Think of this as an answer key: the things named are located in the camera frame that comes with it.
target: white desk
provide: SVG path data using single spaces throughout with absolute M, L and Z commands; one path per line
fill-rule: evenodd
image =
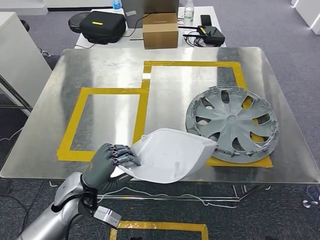
M 51 69 L 15 12 L 0 12 L 0 42 L 0 75 L 33 108 Z M 7 88 L 2 84 L 0 88 L 21 106 Z
M 113 9 L 97 9 L 95 11 L 102 11 L 102 12 L 109 12 L 109 13 L 117 13 L 117 14 L 124 14 L 124 11 L 122 9 L 121 11 L 114 11 Z M 183 13 L 184 11 L 184 7 L 179 7 L 179 14 L 178 17 L 180 15 L 180 13 Z M 218 19 L 216 16 L 216 13 L 214 12 L 214 9 L 213 6 L 196 6 L 194 8 L 194 17 L 193 17 L 193 24 L 192 26 L 197 27 L 198 25 L 202 24 L 202 20 L 200 19 L 200 15 L 210 15 L 211 20 L 212 23 L 212 26 L 217 27 L 220 32 L 220 26 L 219 25 Z M 125 33 L 125 36 L 128 36 L 131 34 L 134 31 L 132 28 L 128 28 L 126 32 Z M 179 38 L 177 46 L 180 48 L 187 48 L 189 47 L 188 44 L 185 42 L 183 35 L 183 34 L 188 34 L 189 32 L 192 31 L 192 29 L 183 29 L 179 28 Z M 144 48 L 143 47 L 143 41 L 143 40 L 136 40 L 132 41 L 130 39 L 142 39 L 143 38 L 143 29 L 142 28 L 137 28 L 134 33 L 131 37 L 122 37 L 119 41 L 116 43 L 109 43 L 106 45 L 102 45 L 102 44 L 96 44 L 93 46 L 92 48 L 95 49 L 104 49 L 104 48 Z M 80 37 L 76 42 L 76 45 L 83 46 L 85 48 L 89 48 L 92 46 L 93 43 L 88 42 L 87 39 L 85 39 L 82 34 L 80 35 Z M 75 46 L 75 49 L 82 49 L 82 47 Z

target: silver robotic arm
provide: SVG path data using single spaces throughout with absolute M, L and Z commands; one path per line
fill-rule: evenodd
M 121 216 L 98 206 L 97 195 L 122 187 L 132 177 L 125 173 L 111 177 L 116 166 L 140 160 L 128 146 L 105 143 L 91 160 L 85 173 L 74 172 L 61 184 L 54 201 L 28 226 L 17 240 L 60 240 L 73 223 L 91 216 L 117 228 Z

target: water bottle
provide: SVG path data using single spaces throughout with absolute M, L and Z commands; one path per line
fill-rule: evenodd
M 121 0 L 112 0 L 112 7 L 117 11 L 122 9 L 122 1 Z
M 193 5 L 192 0 L 187 0 L 186 6 L 184 7 L 184 24 L 192 25 L 194 13 L 195 6 Z

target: yellow tape square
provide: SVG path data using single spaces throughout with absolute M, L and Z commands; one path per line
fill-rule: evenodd
M 139 103 L 132 142 L 136 143 L 140 140 L 140 137 L 143 135 L 145 129 L 152 66 L 232 68 L 236 84 L 239 87 L 248 89 L 242 74 L 242 66 L 239 62 L 236 61 L 145 61 L 143 63 L 143 74 L 142 76 L 140 88 L 82 88 L 78 101 L 76 102 L 63 138 L 61 141 L 61 144 L 57 152 L 57 159 L 59 161 L 90 162 L 94 155 L 94 151 L 70 150 L 87 98 L 90 94 L 139 95 Z M 208 160 L 206 165 L 225 167 L 272 167 L 272 163 L 269 156 L 260 161 L 246 164 L 229 163 L 211 157 Z
M 152 222 L 152 221 L 121 221 L 118 229 L 146 229 L 146 230 L 176 230 L 201 232 L 202 240 L 209 240 L 208 229 L 205 224 L 182 222 Z M 111 229 L 109 240 L 117 240 L 118 231 Z

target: floor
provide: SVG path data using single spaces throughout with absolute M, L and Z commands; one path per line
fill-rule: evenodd
M 262 48 L 275 72 L 294 112 L 306 141 L 320 166 L 320 36 L 313 34 L 294 9 L 291 0 L 194 0 L 195 6 L 213 5 L 229 47 L 257 46 Z M 49 12 L 46 16 L 21 16 L 30 25 L 29 34 L 35 43 L 52 55 L 60 55 L 73 48 L 78 34 L 68 28 L 68 19 L 75 12 Z M 50 59 L 54 66 L 57 56 Z M 0 103 L 7 101 L 3 96 Z M 20 110 L 0 109 L 0 138 L 8 138 L 23 127 L 26 117 Z M 17 136 L 0 142 L 0 168 Z M 6 181 L 0 186 L 11 189 L 5 196 L 14 197 L 30 208 L 29 225 L 48 206 L 56 188 L 48 182 Z M 196 195 L 231 195 L 228 185 L 141 185 L 131 187 L 150 193 L 192 193 Z M 24 210 L 17 202 L 0 196 L 0 239 L 17 237 L 22 227 Z M 235 209 L 205 207 L 200 202 L 153 202 L 105 200 L 104 206 L 122 215 L 123 220 L 162 221 L 206 224 L 211 240 L 278 240 L 318 239 L 320 214 L 317 207 L 302 206 L 306 197 L 306 186 L 280 185 L 262 191 Z M 86 218 L 71 230 L 70 239 L 109 239 L 109 229 Z M 118 240 L 129 237 L 143 239 L 200 239 L 198 233 L 160 230 L 118 231 Z

